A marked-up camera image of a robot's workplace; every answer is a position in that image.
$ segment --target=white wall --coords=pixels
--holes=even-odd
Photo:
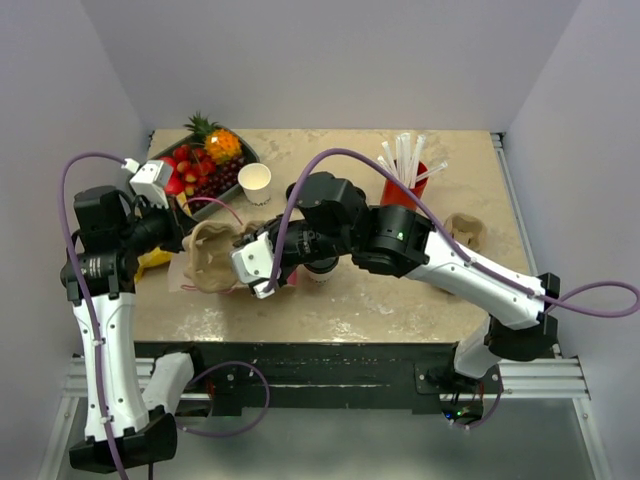
[[[506,136],[536,261],[565,290],[640,285],[639,20],[636,0],[583,0]],[[611,291],[576,301],[630,304]],[[638,478],[640,315],[557,316],[564,352],[582,360],[614,478]]]
[[[60,169],[88,149],[136,155],[144,135],[77,0],[10,0],[0,15],[0,477],[35,478],[77,327],[59,271]],[[117,170],[78,167],[68,190]]]
[[[145,122],[504,131],[579,0],[82,0]]]

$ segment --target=pineapple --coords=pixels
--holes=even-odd
[[[189,117],[189,121],[191,123],[185,127],[193,132],[196,142],[204,143],[205,150],[216,163],[224,163],[242,155],[238,137],[224,128],[217,127],[215,122],[210,123],[209,117],[203,117],[200,112],[196,112],[193,117]]]

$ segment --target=white paper cup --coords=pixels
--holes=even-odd
[[[271,170],[262,163],[249,163],[238,173],[238,183],[253,205],[271,200]]]

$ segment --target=table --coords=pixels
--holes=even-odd
[[[231,202],[243,219],[269,219],[283,211],[285,188],[304,165],[331,147],[357,150],[370,158],[394,130],[236,130],[273,172],[272,201],[251,206],[244,196]],[[442,220],[454,212],[482,219],[488,227],[483,255],[528,273],[527,262],[491,137],[484,131],[427,131],[428,165],[449,167],[429,180],[423,201]],[[157,130],[149,158],[179,141],[186,130]],[[383,178],[346,157],[332,157],[328,170],[361,187],[377,203]],[[226,211],[214,214],[231,221]],[[149,270],[138,284],[136,341],[238,342],[455,342],[470,334],[486,313],[430,285],[371,275],[341,258],[324,286],[312,284],[300,269],[295,288],[265,299],[247,291],[230,295],[169,293],[166,268]]]

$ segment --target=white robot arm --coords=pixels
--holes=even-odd
[[[82,336],[89,404],[85,440],[71,448],[70,460],[74,468],[98,473],[114,470],[106,422],[120,443],[125,468],[173,458],[177,447],[173,414],[201,364],[197,351],[189,346],[167,352],[156,359],[151,381],[140,391],[133,341],[137,258],[156,247],[180,251],[182,239],[196,222],[164,194],[169,165],[152,160],[139,168],[128,160],[125,168],[134,173],[130,185],[139,216],[124,211],[121,192],[115,187],[80,192],[74,201],[80,227],[75,236],[84,247],[78,260],[91,292],[100,339],[94,338],[86,299],[69,261],[61,272]],[[96,342],[101,344],[99,358]],[[96,368],[98,361],[101,368]],[[104,391],[107,418],[98,408],[99,388]]]
[[[472,263],[488,266],[535,294],[555,298],[557,277],[516,273],[459,245],[472,259],[465,262],[427,218],[396,205],[369,207],[351,182],[327,172],[309,176],[296,206],[305,220],[287,227],[279,284],[299,264],[351,254],[356,265],[371,273],[429,283],[488,313],[483,325],[456,346],[446,375],[479,379],[502,358],[530,361],[556,343],[557,322],[544,313],[544,301],[494,280]],[[269,222],[231,253],[238,278],[259,298],[274,292],[265,287],[278,261],[274,245],[279,225],[279,218]]]

